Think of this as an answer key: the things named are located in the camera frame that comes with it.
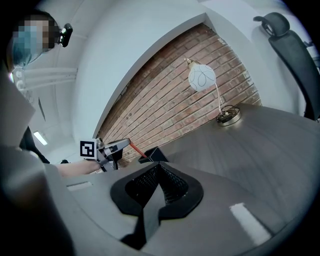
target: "black object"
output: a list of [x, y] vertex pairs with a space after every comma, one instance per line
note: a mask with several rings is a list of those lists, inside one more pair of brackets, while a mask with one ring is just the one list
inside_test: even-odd
[[67, 47], [73, 31], [74, 29], [69, 23], [65, 24], [63, 29], [60, 31], [59, 44], [61, 44], [63, 47]]
[[166, 158], [164, 153], [162, 153], [161, 149], [158, 148], [157, 146], [147, 150], [144, 154], [147, 156], [147, 158], [141, 156], [138, 159], [140, 164], [146, 163], [146, 162], [168, 162], [169, 163], [169, 160]]
[[253, 20], [262, 22], [262, 27], [270, 35], [270, 45], [299, 85], [306, 102], [304, 117], [317, 120], [320, 116], [320, 75], [304, 42], [290, 30], [288, 20], [280, 13], [271, 12]]
[[[117, 146], [115, 145], [113, 147], [113, 149], [115, 150], [118, 150]], [[115, 170], [118, 170], [118, 161], [122, 158], [122, 153], [123, 153], [123, 149], [115, 152], [115, 153], [112, 153], [110, 155], [107, 156], [107, 159], [110, 160], [110, 161], [113, 161], [114, 162], [114, 169]]]
[[139, 216], [158, 184], [166, 203], [158, 212], [159, 221], [187, 216], [204, 195], [195, 178], [164, 162], [155, 162], [114, 183], [110, 196], [122, 213]]
[[233, 118], [235, 118], [239, 114], [239, 112], [240, 112], [239, 107], [233, 106], [233, 105], [226, 105], [221, 109], [221, 113], [217, 115], [216, 121], [218, 123], [225, 124], [230, 120], [232, 120]]
[[40, 158], [40, 160], [44, 164], [50, 164], [48, 159], [46, 159], [45, 156], [43, 154], [41, 154], [41, 152], [37, 149], [29, 126], [23, 134], [23, 137], [22, 137], [22, 140], [20, 142], [19, 147], [23, 150], [29, 150], [29, 151], [36, 153], [37, 156]]

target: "gray table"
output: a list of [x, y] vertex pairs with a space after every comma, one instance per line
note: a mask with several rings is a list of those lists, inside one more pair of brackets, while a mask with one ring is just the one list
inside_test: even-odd
[[[202, 184], [204, 196], [187, 217], [161, 221], [142, 252], [157, 256], [264, 255], [287, 237], [308, 209], [320, 180], [319, 124], [276, 109], [239, 106], [242, 118], [237, 123], [219, 127], [211, 121], [160, 147], [172, 167]], [[147, 165], [134, 161], [117, 171], [64, 179], [68, 186], [92, 184], [71, 192], [77, 213], [117, 240], [131, 234], [137, 217], [119, 211], [110, 188]], [[253, 243], [229, 209], [238, 203], [244, 203], [269, 230], [270, 240], [258, 247]], [[66, 204], [59, 212], [66, 223], [73, 222], [74, 226], [67, 227], [81, 241], [85, 234], [76, 231], [81, 229], [76, 225], [76, 211], [68, 213]], [[104, 241], [112, 247], [112, 240]]]
[[234, 125], [213, 120], [160, 148], [171, 163], [234, 181], [289, 222], [319, 187], [320, 124], [273, 108], [239, 107]]

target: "black chair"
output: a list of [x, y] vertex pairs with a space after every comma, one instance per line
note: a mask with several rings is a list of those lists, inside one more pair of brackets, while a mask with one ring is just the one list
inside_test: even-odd
[[317, 120], [320, 116], [320, 75], [304, 42], [290, 30], [288, 20], [280, 13], [271, 12], [253, 20], [262, 22], [270, 35], [270, 45], [299, 85], [306, 102], [304, 117]]

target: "person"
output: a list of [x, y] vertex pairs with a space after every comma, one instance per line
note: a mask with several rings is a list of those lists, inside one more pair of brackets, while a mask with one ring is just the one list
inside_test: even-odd
[[[24, 69], [43, 53], [52, 50], [60, 40], [60, 30], [55, 19], [47, 12], [34, 9], [13, 28], [6, 47], [4, 64], [8, 73], [17, 67]], [[20, 148], [34, 152], [45, 163], [50, 162], [37, 149], [30, 128], [25, 131]], [[64, 177], [89, 174], [100, 169], [95, 160], [82, 160], [55, 165]]]

